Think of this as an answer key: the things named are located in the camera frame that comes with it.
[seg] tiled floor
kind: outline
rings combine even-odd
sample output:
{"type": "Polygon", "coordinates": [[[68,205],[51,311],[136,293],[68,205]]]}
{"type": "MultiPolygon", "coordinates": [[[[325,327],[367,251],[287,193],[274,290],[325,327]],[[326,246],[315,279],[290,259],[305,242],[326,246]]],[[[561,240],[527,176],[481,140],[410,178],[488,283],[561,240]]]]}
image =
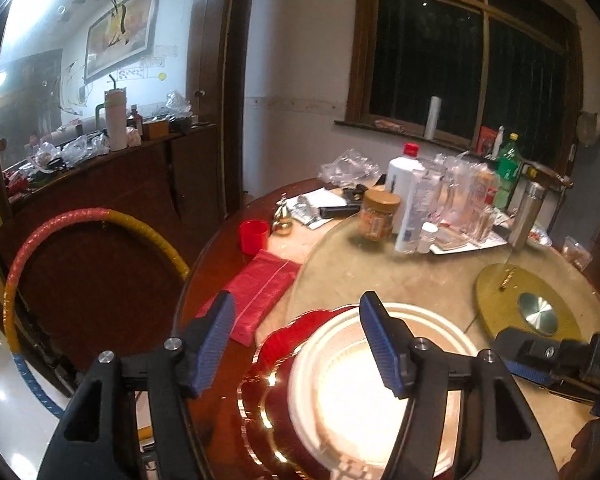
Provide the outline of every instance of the tiled floor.
{"type": "MultiPolygon", "coordinates": [[[[68,402],[34,372],[40,385],[59,406],[68,402]]],[[[22,480],[35,480],[58,420],[30,393],[16,370],[0,332],[0,453],[22,480]]]]}

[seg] hula hoop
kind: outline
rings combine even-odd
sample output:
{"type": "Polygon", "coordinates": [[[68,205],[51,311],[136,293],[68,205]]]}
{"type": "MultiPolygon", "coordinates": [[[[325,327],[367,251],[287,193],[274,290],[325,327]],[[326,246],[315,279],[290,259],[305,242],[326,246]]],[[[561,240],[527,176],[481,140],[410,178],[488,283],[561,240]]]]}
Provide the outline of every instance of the hula hoop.
{"type": "MultiPolygon", "coordinates": [[[[189,266],[178,254],[176,249],[174,249],[173,246],[162,236],[160,236],[152,227],[144,222],[136,220],[132,216],[125,215],[111,209],[94,207],[62,213],[43,223],[29,236],[29,238],[27,238],[27,240],[18,250],[18,254],[16,254],[16,257],[11,264],[11,269],[9,270],[7,282],[4,287],[4,299],[2,302],[2,322],[4,325],[4,335],[7,338],[9,349],[13,355],[13,361],[16,363],[16,368],[31,390],[31,393],[33,393],[40,403],[42,403],[42,405],[57,418],[60,418],[64,411],[55,402],[53,402],[53,400],[42,389],[40,384],[38,384],[23,355],[21,354],[20,342],[18,341],[18,336],[16,334],[15,315],[13,308],[16,290],[18,288],[18,282],[20,281],[20,276],[22,275],[24,265],[27,263],[29,257],[33,254],[33,251],[35,251],[42,242],[49,238],[53,233],[69,225],[98,221],[106,221],[112,224],[120,225],[129,231],[151,241],[168,257],[168,259],[170,259],[171,263],[176,268],[183,280],[186,279],[187,274],[189,273],[189,266]]],[[[145,438],[149,438],[152,434],[152,428],[150,426],[147,428],[141,428],[139,430],[139,434],[145,438]]]]}

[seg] clamp screw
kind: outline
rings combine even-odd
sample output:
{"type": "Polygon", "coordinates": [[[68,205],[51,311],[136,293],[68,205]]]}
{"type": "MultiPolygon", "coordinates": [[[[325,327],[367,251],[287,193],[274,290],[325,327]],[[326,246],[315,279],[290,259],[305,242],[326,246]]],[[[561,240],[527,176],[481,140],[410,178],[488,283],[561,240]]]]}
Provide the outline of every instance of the clamp screw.
{"type": "Polygon", "coordinates": [[[493,350],[485,350],[484,352],[481,352],[482,354],[482,358],[487,361],[488,363],[494,363],[496,362],[496,354],[494,354],[493,350]]]}
{"type": "Polygon", "coordinates": [[[116,355],[111,350],[105,350],[104,352],[101,352],[98,356],[98,361],[103,364],[110,363],[113,361],[113,358],[115,356],[116,355]]]}
{"type": "Polygon", "coordinates": [[[182,346],[182,339],[179,337],[170,337],[164,342],[164,347],[167,350],[177,350],[182,346]]]}
{"type": "Polygon", "coordinates": [[[425,337],[417,337],[416,348],[418,350],[429,350],[429,340],[425,337]]]}

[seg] red napkin package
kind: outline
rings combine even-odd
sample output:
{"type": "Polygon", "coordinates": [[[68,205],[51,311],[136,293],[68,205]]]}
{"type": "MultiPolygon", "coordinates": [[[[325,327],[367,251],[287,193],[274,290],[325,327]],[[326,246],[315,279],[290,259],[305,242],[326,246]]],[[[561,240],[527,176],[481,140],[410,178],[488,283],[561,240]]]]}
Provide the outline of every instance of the red napkin package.
{"type": "MultiPolygon", "coordinates": [[[[235,298],[235,324],[231,339],[245,346],[253,343],[258,325],[292,285],[299,270],[300,264],[261,250],[227,283],[224,290],[235,298]]],[[[213,300],[207,301],[196,317],[204,316],[213,300]]]]}

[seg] glass jar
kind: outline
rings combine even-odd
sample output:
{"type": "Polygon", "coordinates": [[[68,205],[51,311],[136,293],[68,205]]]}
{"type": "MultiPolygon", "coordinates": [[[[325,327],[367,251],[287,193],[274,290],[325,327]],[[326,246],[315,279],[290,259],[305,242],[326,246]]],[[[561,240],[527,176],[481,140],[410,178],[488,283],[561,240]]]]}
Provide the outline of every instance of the glass jar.
{"type": "Polygon", "coordinates": [[[360,234],[378,242],[391,234],[395,212],[400,197],[388,191],[369,189],[362,198],[360,208],[360,234]]]}

